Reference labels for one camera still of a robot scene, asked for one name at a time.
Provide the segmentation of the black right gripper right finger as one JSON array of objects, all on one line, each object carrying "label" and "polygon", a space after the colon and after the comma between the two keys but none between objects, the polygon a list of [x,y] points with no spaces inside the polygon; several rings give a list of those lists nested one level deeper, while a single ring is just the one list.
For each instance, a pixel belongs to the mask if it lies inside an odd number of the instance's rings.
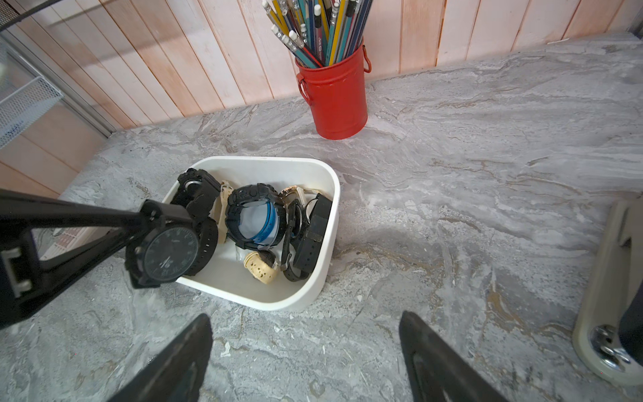
[{"label": "black right gripper right finger", "polygon": [[417,314],[405,311],[400,344],[415,401],[504,401]]}]

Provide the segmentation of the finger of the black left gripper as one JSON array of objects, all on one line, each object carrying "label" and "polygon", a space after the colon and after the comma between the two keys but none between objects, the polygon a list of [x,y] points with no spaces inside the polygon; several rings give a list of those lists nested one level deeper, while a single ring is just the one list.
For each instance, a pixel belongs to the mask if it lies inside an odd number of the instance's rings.
[{"label": "finger of the black left gripper", "polygon": [[[31,318],[150,228],[148,215],[1,191],[1,328]],[[34,229],[110,228],[100,239],[42,260]]]}]

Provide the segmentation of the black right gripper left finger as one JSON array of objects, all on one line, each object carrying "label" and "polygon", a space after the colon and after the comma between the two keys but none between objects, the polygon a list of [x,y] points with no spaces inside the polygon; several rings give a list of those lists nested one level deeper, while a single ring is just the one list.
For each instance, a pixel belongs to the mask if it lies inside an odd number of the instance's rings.
[{"label": "black right gripper left finger", "polygon": [[112,401],[197,401],[213,346],[209,316],[200,314]]}]

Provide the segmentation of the black watch with keychain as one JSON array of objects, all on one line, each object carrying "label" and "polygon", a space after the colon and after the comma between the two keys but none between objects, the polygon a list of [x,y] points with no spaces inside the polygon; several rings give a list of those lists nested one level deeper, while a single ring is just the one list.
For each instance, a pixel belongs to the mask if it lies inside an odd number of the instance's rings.
[{"label": "black watch with keychain", "polygon": [[204,196],[186,207],[145,201],[140,212],[147,219],[146,229],[126,248],[132,286],[159,287],[201,272],[219,241],[218,224],[210,217],[213,207],[214,201]]}]

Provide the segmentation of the blue translucent plastic watch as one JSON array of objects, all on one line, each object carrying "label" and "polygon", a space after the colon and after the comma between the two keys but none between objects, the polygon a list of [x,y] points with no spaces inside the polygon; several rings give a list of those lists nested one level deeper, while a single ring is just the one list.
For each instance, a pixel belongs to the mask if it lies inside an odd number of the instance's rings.
[{"label": "blue translucent plastic watch", "polygon": [[278,224],[276,207],[270,201],[252,202],[241,209],[239,231],[255,244],[271,244],[276,237]]}]

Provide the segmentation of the black digital watch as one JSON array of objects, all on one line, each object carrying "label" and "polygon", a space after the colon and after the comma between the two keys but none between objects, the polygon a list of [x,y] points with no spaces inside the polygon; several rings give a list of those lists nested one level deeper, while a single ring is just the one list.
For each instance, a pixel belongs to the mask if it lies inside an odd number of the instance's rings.
[{"label": "black digital watch", "polygon": [[220,196],[221,184],[203,169],[188,169],[177,178],[178,188],[170,204],[187,210],[195,223],[206,220]]},{"label": "black digital watch", "polygon": [[286,279],[289,281],[303,281],[308,278],[309,273],[301,271],[300,274],[296,274],[293,271],[291,266],[291,248],[294,247],[296,249],[300,245],[310,226],[310,221],[306,215],[306,209],[299,199],[294,199],[289,203],[286,212],[286,232],[283,238],[280,267]]},{"label": "black digital watch", "polygon": [[286,207],[269,184],[235,189],[228,198],[225,223],[228,236],[243,250],[276,247],[286,231]]}]

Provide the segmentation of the gold bracelet watch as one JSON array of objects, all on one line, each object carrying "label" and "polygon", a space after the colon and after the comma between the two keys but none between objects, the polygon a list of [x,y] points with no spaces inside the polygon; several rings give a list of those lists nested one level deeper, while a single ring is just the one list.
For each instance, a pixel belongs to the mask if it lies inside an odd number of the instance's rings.
[{"label": "gold bracelet watch", "polygon": [[313,200],[318,191],[316,189],[308,189],[301,186],[293,185],[279,192],[279,197],[284,203],[284,206],[289,206],[295,200],[298,200],[302,205],[306,205]]}]

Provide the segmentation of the cream silicone watch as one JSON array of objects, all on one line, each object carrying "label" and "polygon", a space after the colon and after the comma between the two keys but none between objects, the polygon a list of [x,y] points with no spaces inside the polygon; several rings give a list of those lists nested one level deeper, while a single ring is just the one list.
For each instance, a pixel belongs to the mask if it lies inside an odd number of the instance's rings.
[{"label": "cream silicone watch", "polygon": [[211,217],[216,221],[220,234],[225,234],[228,230],[225,223],[226,210],[228,207],[229,197],[233,192],[234,188],[230,185],[230,183],[223,180],[221,182],[220,195],[214,202],[214,208],[211,213]]}]

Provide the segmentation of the white plastic storage box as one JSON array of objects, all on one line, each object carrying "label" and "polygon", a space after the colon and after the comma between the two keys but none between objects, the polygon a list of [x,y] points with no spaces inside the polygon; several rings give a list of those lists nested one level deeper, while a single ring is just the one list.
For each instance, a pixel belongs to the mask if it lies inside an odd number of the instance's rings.
[{"label": "white plastic storage box", "polygon": [[[303,281],[286,279],[281,270],[281,242],[269,250],[276,256],[280,272],[271,284],[263,284],[244,267],[244,258],[252,250],[243,250],[229,239],[228,231],[219,233],[219,241],[210,262],[194,276],[183,276],[178,283],[262,311],[301,310],[310,305],[323,289],[338,228],[340,184],[335,171],[326,163],[311,158],[292,157],[208,157],[192,169],[203,169],[220,182],[235,189],[251,184],[269,184],[279,195],[297,185],[316,189],[333,201],[328,227],[315,270]],[[165,196],[170,204],[178,182]]]}]

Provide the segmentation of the black and cream utility knife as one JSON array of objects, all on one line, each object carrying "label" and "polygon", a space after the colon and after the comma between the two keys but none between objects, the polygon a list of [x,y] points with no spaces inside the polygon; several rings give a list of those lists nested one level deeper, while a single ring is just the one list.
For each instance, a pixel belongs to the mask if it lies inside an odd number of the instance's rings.
[{"label": "black and cream utility knife", "polygon": [[642,384],[642,200],[613,204],[572,336],[583,363],[613,385]]}]

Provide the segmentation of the red metal pencil bucket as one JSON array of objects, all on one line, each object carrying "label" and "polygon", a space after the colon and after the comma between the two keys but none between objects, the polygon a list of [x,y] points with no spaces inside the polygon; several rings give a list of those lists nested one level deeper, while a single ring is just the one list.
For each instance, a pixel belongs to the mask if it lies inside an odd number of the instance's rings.
[{"label": "red metal pencil bucket", "polygon": [[343,140],[365,127],[368,108],[364,76],[372,71],[365,45],[336,65],[298,68],[298,89],[311,109],[316,132],[321,137]]}]

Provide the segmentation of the bundle of coloured pencils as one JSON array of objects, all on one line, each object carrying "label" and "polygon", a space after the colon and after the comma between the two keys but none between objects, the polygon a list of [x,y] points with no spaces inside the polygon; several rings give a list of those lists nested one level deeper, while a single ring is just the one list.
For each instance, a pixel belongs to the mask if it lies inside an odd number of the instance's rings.
[{"label": "bundle of coloured pencils", "polygon": [[364,31],[371,1],[263,1],[273,35],[297,66],[333,67],[358,51],[365,52]]}]

